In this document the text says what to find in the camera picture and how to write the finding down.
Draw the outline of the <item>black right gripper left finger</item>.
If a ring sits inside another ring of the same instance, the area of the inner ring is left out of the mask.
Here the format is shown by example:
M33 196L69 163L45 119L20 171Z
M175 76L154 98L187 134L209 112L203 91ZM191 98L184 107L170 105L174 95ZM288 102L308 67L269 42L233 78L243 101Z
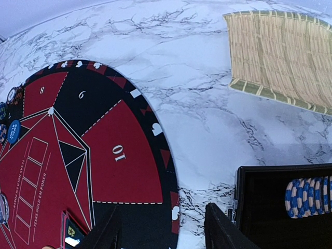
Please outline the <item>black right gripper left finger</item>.
M121 248L122 220L118 206L111 208L77 245L79 249L86 248Z

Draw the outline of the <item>chip stack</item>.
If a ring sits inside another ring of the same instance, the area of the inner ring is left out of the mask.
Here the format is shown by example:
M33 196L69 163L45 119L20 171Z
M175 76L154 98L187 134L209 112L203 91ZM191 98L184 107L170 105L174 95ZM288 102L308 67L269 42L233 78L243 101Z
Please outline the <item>chip stack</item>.
M23 97L22 87L13 87L7 95L7 104L17 105Z

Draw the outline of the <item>triangular all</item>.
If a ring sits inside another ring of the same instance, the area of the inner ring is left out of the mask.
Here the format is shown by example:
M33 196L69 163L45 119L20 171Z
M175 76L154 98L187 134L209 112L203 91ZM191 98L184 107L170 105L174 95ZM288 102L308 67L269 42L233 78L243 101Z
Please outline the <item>triangular all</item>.
M87 234L68 211L62 211L60 248L77 248Z

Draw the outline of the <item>blue chips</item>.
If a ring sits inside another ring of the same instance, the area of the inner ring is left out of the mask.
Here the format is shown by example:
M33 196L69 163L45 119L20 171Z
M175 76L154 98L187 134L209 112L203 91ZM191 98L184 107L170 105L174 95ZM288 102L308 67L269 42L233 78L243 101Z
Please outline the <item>blue chips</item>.
M7 137L7 127L5 124L0 124L0 142L3 143Z

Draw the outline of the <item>green chips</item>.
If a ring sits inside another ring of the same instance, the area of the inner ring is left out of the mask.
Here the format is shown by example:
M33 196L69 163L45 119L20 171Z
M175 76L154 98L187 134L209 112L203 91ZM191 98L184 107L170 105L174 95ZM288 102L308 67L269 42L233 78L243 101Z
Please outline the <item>green chips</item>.
M0 102L0 120L4 120L7 113L7 104L5 102Z

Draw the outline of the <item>blue small blind button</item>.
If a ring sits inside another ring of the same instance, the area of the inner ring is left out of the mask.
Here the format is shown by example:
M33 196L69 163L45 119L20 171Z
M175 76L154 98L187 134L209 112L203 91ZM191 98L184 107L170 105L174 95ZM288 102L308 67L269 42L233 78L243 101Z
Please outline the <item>blue small blind button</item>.
M19 133L20 133L21 125L18 120L14 120L7 132L7 140L9 144L14 144L19 139Z

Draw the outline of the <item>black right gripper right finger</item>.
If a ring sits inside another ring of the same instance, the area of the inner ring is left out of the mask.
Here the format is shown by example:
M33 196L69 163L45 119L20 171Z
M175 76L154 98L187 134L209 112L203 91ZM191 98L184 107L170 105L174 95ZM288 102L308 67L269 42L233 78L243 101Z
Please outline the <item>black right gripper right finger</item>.
M215 204L205 207L205 246L208 249L248 249L258 248L250 241Z

